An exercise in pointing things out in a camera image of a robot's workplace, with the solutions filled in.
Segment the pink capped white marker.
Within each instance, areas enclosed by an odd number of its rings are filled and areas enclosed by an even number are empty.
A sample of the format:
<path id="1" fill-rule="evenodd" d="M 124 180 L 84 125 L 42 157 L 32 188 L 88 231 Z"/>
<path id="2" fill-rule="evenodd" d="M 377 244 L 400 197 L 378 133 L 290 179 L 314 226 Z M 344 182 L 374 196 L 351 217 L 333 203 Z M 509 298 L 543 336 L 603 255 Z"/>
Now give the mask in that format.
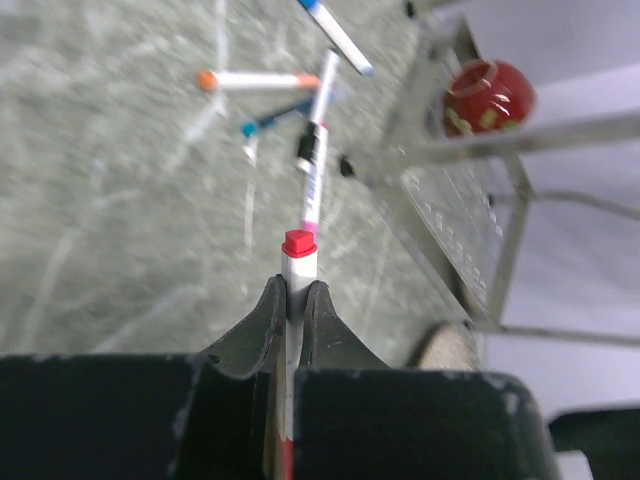
<path id="1" fill-rule="evenodd" d="M 328 129 L 325 124 L 319 126 L 318 141 L 316 143 L 310 170 L 306 176 L 304 188 L 304 203 L 302 215 L 302 229 L 311 232 L 317 238 L 320 211 L 322 203 L 324 174 L 328 151 Z"/>

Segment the small red bowl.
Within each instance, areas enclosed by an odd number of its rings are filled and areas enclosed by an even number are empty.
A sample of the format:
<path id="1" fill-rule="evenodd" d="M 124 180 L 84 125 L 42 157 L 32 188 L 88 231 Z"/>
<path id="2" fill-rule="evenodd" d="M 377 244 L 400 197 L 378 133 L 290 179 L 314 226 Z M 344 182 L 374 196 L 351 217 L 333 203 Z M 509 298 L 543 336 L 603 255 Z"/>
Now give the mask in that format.
<path id="1" fill-rule="evenodd" d="M 536 103 L 536 92 L 519 69 L 498 60 L 473 60 L 444 94 L 444 131 L 452 138 L 517 128 Z"/>

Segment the red capped white marker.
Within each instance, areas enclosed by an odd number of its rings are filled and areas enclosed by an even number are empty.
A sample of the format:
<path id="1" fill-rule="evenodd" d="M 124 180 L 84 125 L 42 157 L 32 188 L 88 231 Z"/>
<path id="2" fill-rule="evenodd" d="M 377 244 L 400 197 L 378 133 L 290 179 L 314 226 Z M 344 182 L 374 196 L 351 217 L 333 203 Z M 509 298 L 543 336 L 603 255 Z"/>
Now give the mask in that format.
<path id="1" fill-rule="evenodd" d="M 281 274 L 285 281 L 285 321 L 275 365 L 275 398 L 268 436 L 270 477 L 293 477 L 294 375 L 300 365 L 304 314 L 311 284 L 317 279 L 317 245 L 305 230 L 285 233 Z"/>

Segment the orange capped white marker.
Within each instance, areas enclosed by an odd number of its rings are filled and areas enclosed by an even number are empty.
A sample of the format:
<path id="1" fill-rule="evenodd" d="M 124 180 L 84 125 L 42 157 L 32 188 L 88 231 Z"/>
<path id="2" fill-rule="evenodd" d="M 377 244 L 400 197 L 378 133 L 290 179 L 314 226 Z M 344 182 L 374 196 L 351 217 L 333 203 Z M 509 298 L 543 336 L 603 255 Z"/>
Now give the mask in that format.
<path id="1" fill-rule="evenodd" d="M 203 70 L 197 75 L 199 87 L 207 92 L 222 90 L 314 90 L 321 84 L 319 77 L 309 74 L 258 72 L 213 72 Z"/>

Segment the black capped white marker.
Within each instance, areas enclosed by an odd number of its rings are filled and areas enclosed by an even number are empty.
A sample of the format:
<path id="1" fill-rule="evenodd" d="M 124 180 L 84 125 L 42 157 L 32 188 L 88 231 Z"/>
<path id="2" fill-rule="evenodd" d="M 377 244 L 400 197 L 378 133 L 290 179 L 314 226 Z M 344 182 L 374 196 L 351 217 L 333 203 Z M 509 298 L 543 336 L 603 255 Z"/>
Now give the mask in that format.
<path id="1" fill-rule="evenodd" d="M 331 101 L 333 83 L 337 75 L 340 56 L 334 49 L 329 49 L 324 58 L 323 69 L 320 76 L 320 86 L 317 89 L 307 123 L 299 138 L 297 150 L 297 168 L 307 174 L 315 164 L 316 143 L 319 138 L 319 126 L 324 120 L 327 108 Z"/>

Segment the dark blue pen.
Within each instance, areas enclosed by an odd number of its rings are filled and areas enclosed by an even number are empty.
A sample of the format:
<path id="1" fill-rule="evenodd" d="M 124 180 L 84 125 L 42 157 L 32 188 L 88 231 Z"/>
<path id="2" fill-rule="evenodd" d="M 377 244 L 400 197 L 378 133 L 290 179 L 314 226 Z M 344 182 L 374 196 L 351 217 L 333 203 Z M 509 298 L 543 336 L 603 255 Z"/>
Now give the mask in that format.
<path id="1" fill-rule="evenodd" d="M 286 115 L 289 115 L 291 113 L 301 113 L 302 115 L 307 115 L 312 107 L 312 104 L 313 98 L 308 97 L 307 99 L 299 101 L 295 104 L 282 107 L 279 110 L 265 114 L 254 120 L 247 121 L 241 125 L 240 131 L 246 138 L 250 138 L 260 130 L 271 128 L 277 123 L 278 120 L 281 120 Z"/>

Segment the speckled grey plate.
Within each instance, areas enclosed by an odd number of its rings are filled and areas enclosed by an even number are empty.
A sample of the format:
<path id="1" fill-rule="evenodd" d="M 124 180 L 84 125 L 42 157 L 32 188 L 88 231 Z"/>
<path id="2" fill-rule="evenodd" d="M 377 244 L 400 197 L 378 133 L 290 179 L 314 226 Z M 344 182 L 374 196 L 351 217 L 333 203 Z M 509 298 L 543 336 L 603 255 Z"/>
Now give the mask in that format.
<path id="1" fill-rule="evenodd" d="M 469 321 L 432 325 L 409 355 L 406 366 L 421 370 L 476 370 L 478 347 Z"/>

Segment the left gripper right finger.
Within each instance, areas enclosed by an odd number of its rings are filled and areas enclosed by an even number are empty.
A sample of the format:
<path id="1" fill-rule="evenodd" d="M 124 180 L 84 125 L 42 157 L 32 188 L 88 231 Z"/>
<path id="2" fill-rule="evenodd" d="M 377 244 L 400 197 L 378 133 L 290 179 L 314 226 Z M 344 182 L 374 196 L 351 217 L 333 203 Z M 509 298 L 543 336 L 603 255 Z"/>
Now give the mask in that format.
<path id="1" fill-rule="evenodd" d="M 366 371 L 388 370 L 343 322 L 334 307 L 329 286 L 314 281 L 307 295 L 299 369 Z"/>

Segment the steel dish rack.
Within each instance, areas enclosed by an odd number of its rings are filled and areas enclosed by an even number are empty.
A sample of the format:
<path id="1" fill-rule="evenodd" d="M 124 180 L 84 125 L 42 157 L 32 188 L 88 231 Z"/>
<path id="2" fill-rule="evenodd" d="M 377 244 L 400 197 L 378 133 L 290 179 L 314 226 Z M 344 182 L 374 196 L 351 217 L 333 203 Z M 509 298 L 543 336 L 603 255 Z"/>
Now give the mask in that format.
<path id="1" fill-rule="evenodd" d="M 637 346 L 630 333 L 508 326 L 503 312 L 532 204 L 559 201 L 626 220 L 636 208 L 576 190 L 535 189 L 525 153 L 622 143 L 639 136 L 631 111 L 450 140 L 442 115 L 446 82 L 479 52 L 465 18 L 439 20 L 415 3 L 413 63 L 387 117 L 382 141 L 350 155 L 356 179 L 375 196 L 397 238 L 486 333 Z"/>

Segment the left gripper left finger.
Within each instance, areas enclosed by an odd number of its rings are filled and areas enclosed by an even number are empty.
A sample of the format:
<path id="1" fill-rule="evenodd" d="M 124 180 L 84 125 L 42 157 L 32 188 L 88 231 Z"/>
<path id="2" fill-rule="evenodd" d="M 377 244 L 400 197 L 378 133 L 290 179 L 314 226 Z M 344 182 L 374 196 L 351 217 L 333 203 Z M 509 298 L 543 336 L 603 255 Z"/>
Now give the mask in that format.
<path id="1" fill-rule="evenodd" d="M 286 318 L 286 283 L 271 277 L 251 312 L 202 351 L 210 365 L 223 375 L 250 379 L 275 371 Z"/>

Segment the blue capped white marker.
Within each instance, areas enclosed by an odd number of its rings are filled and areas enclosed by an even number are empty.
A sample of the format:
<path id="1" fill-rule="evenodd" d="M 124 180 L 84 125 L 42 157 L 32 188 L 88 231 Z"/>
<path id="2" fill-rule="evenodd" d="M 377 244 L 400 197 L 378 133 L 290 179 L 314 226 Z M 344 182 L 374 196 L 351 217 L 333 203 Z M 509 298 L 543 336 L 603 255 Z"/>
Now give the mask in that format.
<path id="1" fill-rule="evenodd" d="M 374 67 L 371 62 L 321 1 L 298 0 L 298 3 L 361 76 L 370 77 L 373 75 Z"/>

